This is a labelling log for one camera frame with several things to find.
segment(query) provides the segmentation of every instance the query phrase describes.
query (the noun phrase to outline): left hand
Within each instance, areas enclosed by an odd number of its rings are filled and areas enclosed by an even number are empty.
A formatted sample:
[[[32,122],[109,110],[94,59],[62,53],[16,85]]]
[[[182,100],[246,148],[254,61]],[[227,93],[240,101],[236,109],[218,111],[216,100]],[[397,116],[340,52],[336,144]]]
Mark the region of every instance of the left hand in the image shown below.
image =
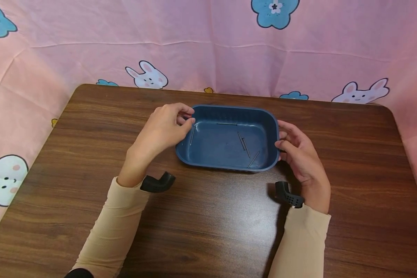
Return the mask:
[[[139,184],[151,161],[185,138],[195,123],[195,118],[191,118],[194,112],[193,108],[183,103],[165,104],[156,108],[135,143],[127,150],[118,183],[125,187]]]

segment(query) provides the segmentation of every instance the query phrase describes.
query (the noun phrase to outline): cartoon bunny print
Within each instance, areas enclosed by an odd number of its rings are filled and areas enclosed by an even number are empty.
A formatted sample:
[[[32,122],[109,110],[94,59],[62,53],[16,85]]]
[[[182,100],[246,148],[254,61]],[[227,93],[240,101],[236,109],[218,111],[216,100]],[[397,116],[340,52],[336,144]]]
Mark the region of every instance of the cartoon bunny print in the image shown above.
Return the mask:
[[[6,155],[0,158],[0,206],[10,205],[19,190],[26,174],[28,164],[18,155]]]
[[[389,88],[386,87],[388,79],[380,79],[375,82],[369,90],[362,91],[357,89],[356,82],[350,82],[343,88],[343,93],[334,97],[332,102],[349,102],[349,103],[369,103],[380,97],[384,97],[389,93]]]
[[[137,73],[130,67],[125,67],[127,73],[134,78],[134,84],[139,88],[162,89],[168,84],[167,77],[147,61],[140,61],[139,66],[144,73]]]

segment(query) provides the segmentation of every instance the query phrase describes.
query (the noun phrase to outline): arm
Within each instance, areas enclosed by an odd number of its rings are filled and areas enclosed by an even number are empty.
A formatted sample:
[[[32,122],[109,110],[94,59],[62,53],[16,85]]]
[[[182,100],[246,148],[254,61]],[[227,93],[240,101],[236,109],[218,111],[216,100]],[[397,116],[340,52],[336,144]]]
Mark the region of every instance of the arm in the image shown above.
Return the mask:
[[[330,219],[330,215],[319,213],[307,205],[290,208],[269,278],[323,277],[324,242]]]
[[[302,208],[290,208],[284,235],[269,278],[322,278],[326,233],[331,216],[331,185],[310,139],[296,126],[279,120],[281,141],[275,146],[301,182]]]
[[[150,196],[140,190],[147,167],[159,153],[185,138],[195,122],[193,113],[182,103],[164,105],[153,112],[128,149],[119,176],[111,182],[102,211],[67,277],[118,275]]]

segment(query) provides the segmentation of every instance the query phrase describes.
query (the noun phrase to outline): right hand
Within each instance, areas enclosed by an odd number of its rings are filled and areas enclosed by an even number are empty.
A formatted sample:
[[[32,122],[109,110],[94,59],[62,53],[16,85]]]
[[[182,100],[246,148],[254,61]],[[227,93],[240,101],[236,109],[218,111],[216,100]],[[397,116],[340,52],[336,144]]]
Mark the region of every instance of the right hand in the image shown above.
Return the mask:
[[[328,214],[331,202],[331,184],[323,164],[311,140],[296,126],[278,120],[280,140],[275,142],[278,149],[285,151],[279,160],[292,168],[294,176],[301,182],[301,195],[305,204],[323,214]]]

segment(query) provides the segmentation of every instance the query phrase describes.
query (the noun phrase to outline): long sleeve shirt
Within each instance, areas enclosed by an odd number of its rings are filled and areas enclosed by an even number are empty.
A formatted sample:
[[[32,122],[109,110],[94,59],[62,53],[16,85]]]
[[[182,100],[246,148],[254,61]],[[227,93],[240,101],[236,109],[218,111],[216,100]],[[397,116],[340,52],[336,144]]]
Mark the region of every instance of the long sleeve shirt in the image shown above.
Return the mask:
[[[107,200],[79,258],[65,278],[114,278],[133,243],[150,193],[122,187],[114,178]],[[304,205],[291,208],[269,278],[323,277],[326,233],[331,216]]]

